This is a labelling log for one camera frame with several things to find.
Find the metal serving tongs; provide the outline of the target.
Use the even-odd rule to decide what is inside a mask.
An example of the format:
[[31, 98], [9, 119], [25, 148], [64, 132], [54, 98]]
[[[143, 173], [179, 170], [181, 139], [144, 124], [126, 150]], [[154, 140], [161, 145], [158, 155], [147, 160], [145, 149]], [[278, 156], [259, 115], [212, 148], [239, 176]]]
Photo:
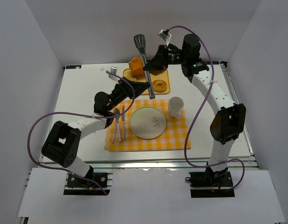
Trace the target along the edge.
[[[136, 49], [139, 51], [142, 65], [144, 67], [147, 64], [147, 58], [146, 58], [146, 52], [145, 52], [146, 50], [145, 36], [143, 34], [137, 34], [133, 37], [133, 40], [134, 40]], [[152, 81], [151, 81], [151, 76], [150, 76], [149, 71], [144, 70], [144, 75], [145, 75], [146, 82], [150, 84], [150, 87], [148, 88], [149, 98], [155, 99], [155, 93], [152, 87]]]

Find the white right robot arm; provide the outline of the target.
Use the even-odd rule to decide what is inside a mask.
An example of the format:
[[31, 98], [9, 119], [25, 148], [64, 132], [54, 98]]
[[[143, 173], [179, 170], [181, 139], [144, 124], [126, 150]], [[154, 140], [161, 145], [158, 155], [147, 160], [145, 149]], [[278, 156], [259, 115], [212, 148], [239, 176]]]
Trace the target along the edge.
[[186, 34], [181, 49], [169, 43], [171, 34], [167, 31], [162, 30], [159, 36], [166, 44], [159, 45], [156, 55], [144, 70], [165, 70], [170, 64], [179, 64], [184, 76], [205, 97], [214, 113], [210, 125], [213, 149], [206, 171], [212, 179], [222, 177], [227, 173], [226, 161], [231, 147], [243, 132], [246, 107], [230, 99], [214, 81], [214, 68], [209, 68], [200, 58], [202, 41], [196, 34]]

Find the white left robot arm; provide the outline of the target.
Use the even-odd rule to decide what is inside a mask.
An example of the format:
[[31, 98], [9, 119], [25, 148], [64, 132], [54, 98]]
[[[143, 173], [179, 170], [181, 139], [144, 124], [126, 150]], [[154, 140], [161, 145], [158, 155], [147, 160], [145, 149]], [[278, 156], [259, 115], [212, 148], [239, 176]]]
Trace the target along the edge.
[[149, 87], [149, 83], [123, 78], [111, 94], [98, 92], [94, 97], [94, 116], [99, 118], [55, 122], [41, 149], [42, 155], [82, 178], [93, 179], [93, 168], [77, 156], [80, 140], [109, 127], [115, 115], [111, 110], [126, 98], [137, 98]]

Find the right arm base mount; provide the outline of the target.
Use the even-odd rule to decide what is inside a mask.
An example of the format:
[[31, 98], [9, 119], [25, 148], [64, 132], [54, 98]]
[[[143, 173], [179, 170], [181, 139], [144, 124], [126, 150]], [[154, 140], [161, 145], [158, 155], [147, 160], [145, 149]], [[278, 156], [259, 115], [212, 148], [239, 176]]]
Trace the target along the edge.
[[204, 172], [190, 172], [185, 181], [190, 184], [191, 198], [235, 197], [228, 168], [213, 171], [212, 167], [206, 167]]

